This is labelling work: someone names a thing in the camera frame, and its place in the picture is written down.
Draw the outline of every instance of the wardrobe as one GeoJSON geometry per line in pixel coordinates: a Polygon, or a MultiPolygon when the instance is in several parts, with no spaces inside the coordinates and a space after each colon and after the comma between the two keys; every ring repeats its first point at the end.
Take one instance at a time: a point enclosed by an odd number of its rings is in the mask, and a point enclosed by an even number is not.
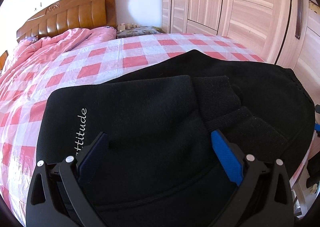
{"type": "Polygon", "coordinates": [[[228,36],[264,61],[293,69],[307,32],[309,1],[163,0],[162,30],[228,36]],[[295,54],[281,55],[290,51],[295,54]]]}

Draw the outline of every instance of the dark blue gripper pad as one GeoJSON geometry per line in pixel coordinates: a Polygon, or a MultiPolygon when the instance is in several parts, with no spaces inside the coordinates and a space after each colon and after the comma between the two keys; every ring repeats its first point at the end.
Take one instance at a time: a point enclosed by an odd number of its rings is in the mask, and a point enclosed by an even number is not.
{"type": "Polygon", "coordinates": [[[99,138],[91,146],[87,155],[78,166],[78,182],[80,185],[88,184],[91,182],[96,170],[109,148],[109,138],[105,133],[101,133],[99,138]]]}
{"type": "Polygon", "coordinates": [[[234,155],[218,131],[211,133],[211,143],[229,180],[239,186],[243,180],[243,166],[241,162],[234,155]]]}

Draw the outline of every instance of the red and white checkered sheet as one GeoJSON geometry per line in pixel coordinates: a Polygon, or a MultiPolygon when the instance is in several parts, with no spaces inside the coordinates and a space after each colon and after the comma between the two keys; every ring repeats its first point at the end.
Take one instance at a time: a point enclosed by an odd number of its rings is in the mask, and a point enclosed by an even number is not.
{"type": "Polygon", "coordinates": [[[59,54],[46,53],[51,56],[42,56],[32,65],[25,62],[19,66],[20,72],[0,80],[0,192],[23,225],[38,134],[50,94],[59,88],[100,84],[192,49],[222,60],[262,62],[233,39],[159,34],[112,40],[59,54]]]}

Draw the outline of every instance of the pink comforter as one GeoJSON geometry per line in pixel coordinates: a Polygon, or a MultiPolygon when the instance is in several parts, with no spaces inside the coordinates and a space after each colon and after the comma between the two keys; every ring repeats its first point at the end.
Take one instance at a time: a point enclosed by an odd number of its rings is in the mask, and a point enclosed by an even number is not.
{"type": "Polygon", "coordinates": [[[24,225],[41,120],[54,90],[103,83],[192,49],[222,60],[262,61],[220,36],[159,34],[109,40],[114,36],[114,30],[68,30],[19,45],[6,62],[0,77],[0,192],[24,225]]]}

